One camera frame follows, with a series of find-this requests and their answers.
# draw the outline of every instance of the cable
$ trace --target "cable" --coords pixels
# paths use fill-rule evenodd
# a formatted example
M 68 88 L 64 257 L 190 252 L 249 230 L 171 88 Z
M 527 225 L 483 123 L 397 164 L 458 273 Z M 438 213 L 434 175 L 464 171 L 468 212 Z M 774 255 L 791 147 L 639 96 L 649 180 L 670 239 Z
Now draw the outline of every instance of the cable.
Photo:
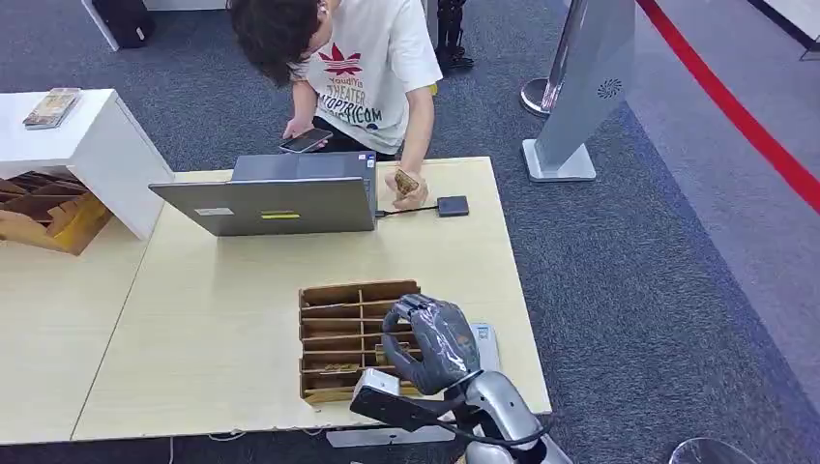
M 533 433 L 532 435 L 528 435 L 524 438 L 519 438 L 518 440 L 501 440 L 498 438 L 490 438 L 490 437 L 480 437 L 478 435 L 474 435 L 470 432 L 465 432 L 460 428 L 444 422 L 443 420 L 436 420 L 435 425 L 438 425 L 442 428 L 450 430 L 455 435 L 459 437 L 466 438 L 467 440 L 479 443 L 485 443 L 487 445 L 495 445 L 498 447 L 510 448 L 516 445 L 523 445 L 525 443 L 530 443 L 532 441 L 538 440 L 542 435 L 549 433 L 549 430 L 552 428 L 553 421 L 551 420 L 547 425 L 541 427 L 537 432 Z
M 208 434 L 208 438 L 210 438 L 211 440 L 213 440 L 215 442 L 232 442 L 234 440 L 239 440 L 240 438 L 244 437 L 247 434 L 247 432 L 246 431 L 240 431 L 238 433 L 237 432 L 230 432 L 230 434 L 231 434 L 231 436 L 228 437 L 228 438 L 218 438 L 218 437 L 215 437 L 211 434 Z
M 437 210 L 438 206 L 425 206 L 423 208 L 413 208 L 412 210 L 398 210 L 398 211 L 384 211 L 378 210 L 376 211 L 377 218 L 385 218 L 387 216 L 393 215 L 403 215 L 404 213 L 416 213 L 418 211 L 429 211 L 429 210 Z
M 322 427 L 322 428 L 320 428 L 320 429 L 316 430 L 315 432 L 308 432 L 308 430 L 307 430 L 307 429 L 305 429 L 305 428 L 303 428 L 303 429 L 301 429 L 301 430 L 302 430 L 303 432 L 305 432 L 307 435 L 310 435 L 311 437 L 318 436 L 319 434 L 321 434 L 322 432 L 324 432 L 324 431 L 325 431 L 324 427 Z

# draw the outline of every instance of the smartphone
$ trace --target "smartphone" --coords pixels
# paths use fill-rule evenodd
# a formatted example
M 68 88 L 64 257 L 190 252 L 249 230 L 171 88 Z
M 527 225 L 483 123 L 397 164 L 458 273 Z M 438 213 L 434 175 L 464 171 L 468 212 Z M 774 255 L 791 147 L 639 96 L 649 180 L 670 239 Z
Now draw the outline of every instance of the smartphone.
M 289 153 L 307 153 L 316 150 L 322 141 L 333 137 L 329 130 L 311 129 L 298 137 L 285 141 L 279 147 Z

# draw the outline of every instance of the white box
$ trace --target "white box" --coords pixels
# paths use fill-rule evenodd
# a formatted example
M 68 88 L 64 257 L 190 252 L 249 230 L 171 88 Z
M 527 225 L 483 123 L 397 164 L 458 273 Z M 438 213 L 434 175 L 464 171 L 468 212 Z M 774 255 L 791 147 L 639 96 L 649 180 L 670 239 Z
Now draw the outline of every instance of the white box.
M 163 201 L 149 184 L 173 171 L 113 89 L 84 90 L 59 128 L 26 130 L 22 121 L 46 92 L 0 94 L 0 178 L 65 167 L 141 240 Z

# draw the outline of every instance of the dark curly hair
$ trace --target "dark curly hair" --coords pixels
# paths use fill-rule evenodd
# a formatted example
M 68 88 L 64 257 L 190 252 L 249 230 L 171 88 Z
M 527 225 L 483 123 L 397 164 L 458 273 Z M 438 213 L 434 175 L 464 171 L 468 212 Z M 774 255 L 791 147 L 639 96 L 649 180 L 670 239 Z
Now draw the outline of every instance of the dark curly hair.
M 227 0 L 227 9 L 250 62 L 277 86 L 287 85 L 319 30 L 317 0 Z

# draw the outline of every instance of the gray carpet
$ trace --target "gray carpet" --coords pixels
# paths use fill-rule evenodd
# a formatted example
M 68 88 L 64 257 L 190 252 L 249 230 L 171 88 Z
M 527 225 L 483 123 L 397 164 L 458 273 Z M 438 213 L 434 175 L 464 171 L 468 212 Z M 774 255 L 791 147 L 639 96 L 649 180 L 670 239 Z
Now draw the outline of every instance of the gray carpet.
M 812 129 L 820 127 L 820 61 L 799 62 L 801 45 L 747 0 L 660 5 L 755 118 L 820 177 L 820 131 Z M 637 36 L 630 108 L 818 408 L 820 215 L 720 112 L 643 14 Z
M 115 87 L 177 170 L 229 167 L 276 146 L 289 98 L 242 61 L 224 13 L 158 14 L 151 46 L 112 54 L 78 5 L 8 3 L 0 91 Z M 53 22 L 35 19 L 44 5 Z M 492 157 L 556 441 L 577 463 L 663 462 L 698 435 L 761 464 L 820 463 L 820 418 L 625 104 L 590 140 L 596 182 L 526 180 L 519 142 L 540 122 L 515 95 L 546 69 L 539 50 L 554 48 L 562 18 L 538 0 L 505 5 L 468 3 L 478 66 L 441 86 L 431 153 Z M 302 432 L 175 442 L 176 463 L 449 462 L 463 446 L 329 452 Z M 167 457 L 166 439 L 0 448 L 3 463 Z

